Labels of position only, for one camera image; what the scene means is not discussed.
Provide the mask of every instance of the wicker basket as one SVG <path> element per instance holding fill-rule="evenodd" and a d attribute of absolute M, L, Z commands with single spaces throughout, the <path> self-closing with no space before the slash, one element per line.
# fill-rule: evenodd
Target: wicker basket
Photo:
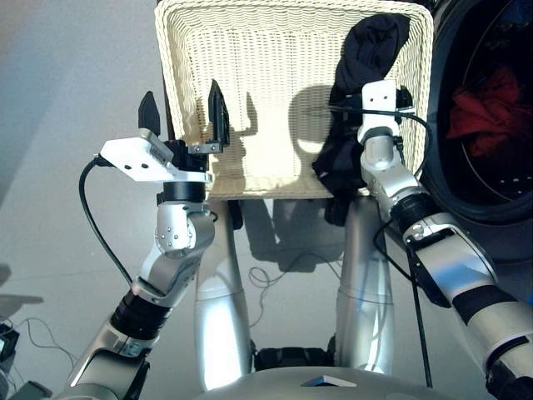
<path fill-rule="evenodd" d="M 326 109 L 341 47 L 351 27 L 376 13 L 411 19 L 410 37 L 388 74 L 407 86 L 426 117 L 433 26 L 417 5 L 379 0 L 165 0 L 156 25 L 177 137 L 207 140 L 207 95 L 216 79 L 231 141 L 211 157 L 211 198 L 325 198 L 311 163 L 330 126 Z M 415 170 L 424 131 L 401 125 L 406 164 Z"/>

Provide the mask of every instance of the red cloth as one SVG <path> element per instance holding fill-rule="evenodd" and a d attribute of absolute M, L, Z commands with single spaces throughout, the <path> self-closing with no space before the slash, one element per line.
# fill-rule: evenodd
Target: red cloth
<path fill-rule="evenodd" d="M 475 90 L 459 87 L 454 92 L 456 105 L 450 112 L 447 138 L 475 133 L 466 144 L 472 156 L 494 155 L 496 150 L 518 143 L 527 146 L 531 143 L 531 105 L 520 104 L 520 100 L 515 74 L 505 65 L 497 67 Z"/>

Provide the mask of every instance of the black cloth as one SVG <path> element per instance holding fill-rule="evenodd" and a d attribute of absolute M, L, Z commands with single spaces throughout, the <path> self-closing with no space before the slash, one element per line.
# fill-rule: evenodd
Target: black cloth
<path fill-rule="evenodd" d="M 400 14 L 377 14 L 350 30 L 336 68 L 330 105 L 361 107 L 363 85 L 387 75 L 409 37 L 409 21 Z M 326 220 L 335 225 L 344 225 L 353 193 L 366 186 L 359 163 L 362 146 L 356 139 L 359 125 L 361 116 L 334 112 L 330 133 L 312 164 L 318 179 L 334 196 L 328 200 Z"/>

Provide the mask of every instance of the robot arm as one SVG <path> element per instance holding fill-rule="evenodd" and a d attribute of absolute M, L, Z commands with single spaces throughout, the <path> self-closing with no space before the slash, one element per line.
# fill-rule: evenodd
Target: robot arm
<path fill-rule="evenodd" d="M 394 112 L 395 92 L 394 81 L 369 83 L 362 91 L 363 108 Z M 400 229 L 411 270 L 427 297 L 453 307 L 471 332 L 487 390 L 497 398 L 524 398 L 512 397 L 520 390 L 531 395 L 531 308 L 496 286 L 483 250 L 401 164 L 392 138 L 397 133 L 394 117 L 364 114 L 357 135 L 365 148 L 361 173 L 379 202 L 381 218 Z"/>
<path fill-rule="evenodd" d="M 207 144 L 163 143 L 141 127 L 139 137 L 104 145 L 102 156 L 132 179 L 163 183 L 155 239 L 130 290 L 79 358 L 57 400 L 138 399 L 149 368 L 146 357 L 215 236 L 204 203 L 205 183 L 212 180 L 207 154 L 221 153 L 229 144 L 227 110 L 215 81 L 209 101 L 214 138 Z"/>

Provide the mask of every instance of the electrical cable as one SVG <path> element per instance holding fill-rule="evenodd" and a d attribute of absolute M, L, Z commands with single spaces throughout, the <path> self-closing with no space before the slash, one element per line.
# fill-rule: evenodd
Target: electrical cable
<path fill-rule="evenodd" d="M 261 293 L 259 294 L 259 308 L 261 311 L 259 312 L 259 317 L 257 317 L 256 321 L 250 324 L 249 326 L 250 328 L 255 327 L 263 318 L 263 314 L 265 313 L 264 302 L 265 302 L 265 297 L 267 295 L 268 289 L 274 286 L 276 283 L 278 283 L 280 279 L 282 279 L 287 273 L 289 273 L 296 266 L 296 263 L 298 263 L 304 257 L 318 258 L 319 260 L 327 264 L 327 266 L 333 271 L 333 273 L 338 279 L 341 279 L 341 275 L 336 271 L 336 269 L 333 267 L 333 265 L 329 261 L 327 261 L 323 256 L 320 256 L 313 252 L 303 252 L 299 254 L 294 260 L 292 260 L 291 264 L 289 264 L 289 267 L 286 269 L 285 272 L 279 274 L 277 277 L 274 277 L 273 279 L 271 279 L 268 276 L 267 271 L 265 271 L 261 267 L 250 268 L 248 270 L 248 279 L 250 283 L 256 288 L 262 289 Z M 263 278 L 258 277 L 256 275 L 256 272 L 260 273 L 263 276 Z"/>
<path fill-rule="evenodd" d="M 56 350 L 61 351 L 62 353 L 67 355 L 68 360 L 69 360 L 69 362 L 70 362 L 70 364 L 72 366 L 72 369 L 74 369 L 74 365 L 77 362 L 77 357 L 74 354 L 72 354 L 71 352 L 69 352 L 66 348 L 61 346 L 59 343 L 57 343 L 56 338 L 53 336 L 52 329 L 50 328 L 50 326 L 44 320 L 42 320 L 39 317 L 28 317 L 28 318 L 24 318 L 20 323 L 15 325 L 10 318 L 2 317 L 2 319 L 4 321 L 9 321 L 9 323 L 11 324 L 11 328 L 8 329 L 6 332 L 0 333 L 0 337 L 4 337 L 4 335 L 6 335 L 7 333 L 10 333 L 11 331 L 16 330 L 17 328 L 21 327 L 22 325 L 27 324 L 28 339 L 29 339 L 30 343 L 33 346 L 35 346 L 36 348 L 50 348 L 50 349 L 56 349 Z M 35 321 L 41 323 L 47 329 L 48 335 L 50 336 L 50 340 L 52 341 L 53 345 L 40 344 L 40 343 L 37 343 L 35 341 L 35 339 L 34 339 L 34 337 L 32 335 L 32 324 L 31 324 L 31 322 L 35 322 Z M 18 369 L 14 365 L 13 365 L 13 368 L 17 372 L 18 376 L 21 378 L 22 383 L 24 383 L 24 379 L 22 377 L 22 374 L 18 371 Z"/>
<path fill-rule="evenodd" d="M 388 115 L 391 117 L 400 117 L 400 118 L 407 118 L 411 119 L 420 125 L 424 127 L 426 130 L 426 150 L 424 151 L 424 156 L 422 158 L 422 161 L 420 165 L 418 166 L 415 177 L 422 172 L 422 169 L 426 165 L 427 161 L 427 153 L 429 148 L 431 147 L 433 132 L 431 131 L 430 125 L 424 121 L 422 118 L 417 117 L 414 114 L 408 114 L 405 112 L 399 112 L 399 111 L 383 111 L 383 110 L 366 110 L 364 108 L 352 108 L 352 107 L 339 107 L 339 106 L 329 106 L 329 109 L 333 112 L 339 112 L 339 113 L 354 113 L 354 114 L 376 114 L 376 115 Z"/>
<path fill-rule="evenodd" d="M 78 183 L 78 191 L 80 194 L 80 201 L 82 202 L 83 211 L 85 212 L 85 216 L 87 217 L 87 220 L 89 221 L 89 225 L 91 226 L 92 231 L 96 235 L 100 244 L 102 244 L 103 249 L 106 251 L 107 255 L 111 258 L 111 260 L 113 260 L 113 262 L 117 266 L 118 271 L 122 274 L 124 279 L 126 279 L 127 283 L 131 284 L 132 277 L 127 272 L 126 268 L 122 265 L 122 263 L 120 262 L 118 257 L 115 255 L 115 253 L 111 250 L 106 240 L 103 238 L 103 235 L 100 233 L 100 230 L 98 229 L 98 226 L 95 223 L 94 218 L 92 217 L 91 211 L 89 210 L 89 205 L 87 204 L 87 198 L 85 196 L 85 181 L 87 179 L 87 175 L 96 166 L 108 166 L 108 165 L 111 165 L 111 164 L 100 155 L 96 156 L 93 160 L 91 160 L 87 164 L 87 166 L 83 169 L 82 174 L 80 175 L 80 179 Z"/>
<path fill-rule="evenodd" d="M 50 327 L 41 318 L 30 317 L 30 318 L 26 318 L 25 321 L 27 323 L 27 335 L 28 335 L 28 337 L 30 339 L 30 342 L 32 343 L 33 346 L 35 346 L 36 348 L 55 348 L 57 350 L 60 350 L 61 352 L 65 353 L 67 355 L 68 360 L 70 361 L 70 363 L 72 365 L 72 369 L 74 369 L 74 364 L 76 363 L 77 358 L 71 352 L 66 350 L 64 347 L 61 347 L 61 346 L 59 346 L 59 344 L 57 344 L 55 337 L 52 335 L 52 330 L 50 329 Z M 35 342 L 35 340 L 33 339 L 33 336 L 32 336 L 32 329 L 30 327 L 30 321 L 39 321 L 40 323 L 42 323 L 44 325 L 44 327 L 48 330 L 48 334 L 50 335 L 50 339 L 52 340 L 53 346 L 44 345 L 44 344 L 38 344 L 37 342 Z"/>
<path fill-rule="evenodd" d="M 386 258 L 386 260 L 392 264 L 392 266 L 402 275 L 402 277 L 404 277 L 405 279 L 407 279 L 408 281 L 416 284 L 416 282 L 413 280 L 413 278 L 411 277 L 411 275 L 409 275 L 402 267 L 400 267 L 400 265 L 398 265 L 398 263 L 396 261 L 394 261 L 394 259 L 392 259 L 391 256 L 389 256 L 386 252 L 386 250 L 380 246 L 380 244 L 378 243 L 378 238 L 380 237 L 380 235 L 385 231 L 385 229 L 387 229 L 387 227 L 389 227 L 392 223 L 392 220 L 390 220 L 389 222 L 386 222 L 384 223 L 383 225 L 380 226 L 380 228 L 376 231 L 376 234 L 374 235 L 374 238 L 372 239 L 372 242 L 374 243 L 374 247 L 376 248 L 376 250 L 384 257 Z"/>
<path fill-rule="evenodd" d="M 415 177 L 417 177 L 419 175 L 419 173 L 422 172 L 424 166 L 426 165 L 427 154 L 428 154 L 429 149 L 431 147 L 431 140 L 432 140 L 432 136 L 433 136 L 432 131 L 431 131 L 431 127 L 429 126 L 429 124 L 426 121 L 424 121 L 420 117 L 417 117 L 416 115 L 407 114 L 407 113 L 403 113 L 403 112 L 382 111 L 382 110 L 366 110 L 366 109 L 358 109 L 358 108 L 351 108 L 351 107 L 337 107 L 337 106 L 332 106 L 332 107 L 330 107 L 330 109 L 332 111 L 342 112 L 342 113 L 344 112 L 344 113 L 358 113 L 358 114 L 376 114 L 376 115 L 388 115 L 388 116 L 392 116 L 392 117 L 408 118 L 408 119 L 416 121 L 417 123 L 422 125 L 426 129 L 426 150 L 424 151 L 424 156 L 422 158 L 420 166 L 415 171 L 415 174 L 414 174 Z M 427 354 L 426 332 L 424 330 L 424 322 L 423 322 L 422 313 L 421 313 L 420 299 L 418 297 L 418 288 L 417 288 L 418 285 L 416 283 L 415 274 L 412 271 L 411 264 L 409 265 L 409 269 L 410 269 L 411 275 L 409 275 L 407 272 L 405 272 L 386 253 L 385 249 L 383 249 L 383 248 L 381 248 L 381 246 L 379 246 L 379 244 L 377 242 L 377 239 L 378 239 L 379 235 L 391 224 L 391 222 L 392 222 L 392 220 L 390 220 L 387 223 L 384 223 L 377 230 L 377 232 L 376 232 L 376 234 L 374 235 L 374 238 L 373 238 L 374 246 L 376 247 L 377 251 L 380 252 L 387 259 L 387 261 L 389 263 L 391 263 L 394 266 L 394 268 L 396 268 L 396 270 L 398 270 L 399 273 L 401 273 L 401 275 L 404 278 L 406 278 L 409 281 L 411 281 L 411 287 L 412 287 L 412 290 L 413 290 L 413 300 L 415 302 L 416 322 L 417 322 L 417 325 L 418 325 L 418 333 L 419 333 L 420 342 L 421 342 L 422 360 L 423 360 L 423 363 L 424 363 L 424 374 L 426 376 L 426 386 L 429 387 L 429 388 L 433 388 L 433 382 L 431 380 L 430 363 L 429 363 L 429 358 L 428 358 L 428 354 Z"/>
<path fill-rule="evenodd" d="M 409 263 L 409 270 L 411 271 L 412 277 L 415 276 L 411 263 Z M 420 307 L 420 299 L 418 297 L 418 287 L 416 286 L 415 279 L 411 280 L 411 287 L 413 289 L 413 300 L 415 302 L 415 313 L 416 313 L 416 324 L 418 325 L 418 336 L 420 337 L 420 346 L 422 350 L 422 361 L 424 363 L 424 375 L 426 377 L 426 386 L 433 388 L 433 382 L 431 379 L 431 369 L 430 369 L 430 359 L 427 354 L 427 342 L 426 342 L 426 331 L 424 329 L 424 321 L 422 318 L 422 310 Z"/>

